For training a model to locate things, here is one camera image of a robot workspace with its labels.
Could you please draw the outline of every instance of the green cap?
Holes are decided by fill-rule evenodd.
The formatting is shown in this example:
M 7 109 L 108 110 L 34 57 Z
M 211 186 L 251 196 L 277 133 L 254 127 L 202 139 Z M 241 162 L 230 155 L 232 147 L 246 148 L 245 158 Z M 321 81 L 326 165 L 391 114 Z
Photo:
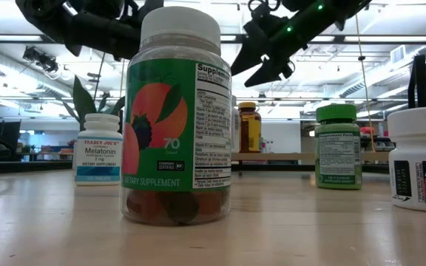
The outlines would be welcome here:
M 356 106 L 353 104 L 331 104 L 317 109 L 317 121 L 327 119 L 356 119 Z

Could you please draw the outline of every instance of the white pill bottle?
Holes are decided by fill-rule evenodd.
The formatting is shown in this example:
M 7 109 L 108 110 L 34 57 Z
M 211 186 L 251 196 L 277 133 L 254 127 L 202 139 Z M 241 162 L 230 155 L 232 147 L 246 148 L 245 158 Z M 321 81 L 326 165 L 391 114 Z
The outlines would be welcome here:
M 77 139 L 75 184 L 118 185 L 123 148 L 119 117 L 88 114 L 85 121 L 86 130 Z
M 389 154 L 392 203 L 426 211 L 426 107 L 390 114 L 388 129 L 396 143 Z

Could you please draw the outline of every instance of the pill bottle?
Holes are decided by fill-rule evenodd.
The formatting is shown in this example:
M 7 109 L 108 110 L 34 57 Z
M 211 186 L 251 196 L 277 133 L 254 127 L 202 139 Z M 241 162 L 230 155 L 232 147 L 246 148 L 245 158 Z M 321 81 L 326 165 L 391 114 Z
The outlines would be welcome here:
M 390 114 L 388 130 L 396 143 L 389 154 L 392 203 L 426 211 L 426 107 Z
M 241 153 L 260 153 L 261 117 L 256 112 L 256 104 L 252 102 L 240 103 L 241 119 Z
M 118 185 L 123 148 L 119 117 L 87 114 L 85 121 L 86 130 L 78 133 L 75 150 L 75 184 Z
M 356 107 L 332 104 L 317 109 L 315 178 L 317 187 L 361 189 L 361 138 Z
M 231 151 L 240 152 L 240 112 L 235 108 L 236 96 L 231 99 Z
M 220 27 L 187 7 L 144 18 L 126 89 L 121 212 L 191 225 L 229 212 L 231 70 Z

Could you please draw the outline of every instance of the white bottle cap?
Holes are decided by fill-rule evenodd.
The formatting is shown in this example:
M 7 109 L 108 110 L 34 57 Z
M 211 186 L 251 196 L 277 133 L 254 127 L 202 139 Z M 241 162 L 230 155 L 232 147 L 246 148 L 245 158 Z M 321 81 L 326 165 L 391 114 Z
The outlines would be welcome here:
M 172 33 L 202 38 L 220 49 L 220 25 L 210 15 L 188 7 L 161 7 L 148 13 L 142 21 L 141 43 L 152 36 Z
M 389 137 L 426 134 L 426 107 L 398 111 L 388 116 Z
M 86 122 L 102 122 L 102 123 L 119 123 L 119 117 L 115 115 L 108 115 L 108 114 L 87 114 L 85 115 L 85 121 Z

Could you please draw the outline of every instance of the brown bottle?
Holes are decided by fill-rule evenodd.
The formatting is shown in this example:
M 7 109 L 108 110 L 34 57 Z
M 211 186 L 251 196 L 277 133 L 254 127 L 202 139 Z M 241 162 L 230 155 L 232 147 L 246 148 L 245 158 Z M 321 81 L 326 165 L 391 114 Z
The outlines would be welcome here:
M 261 118 L 256 104 L 240 103 L 241 141 L 240 153 L 260 153 Z

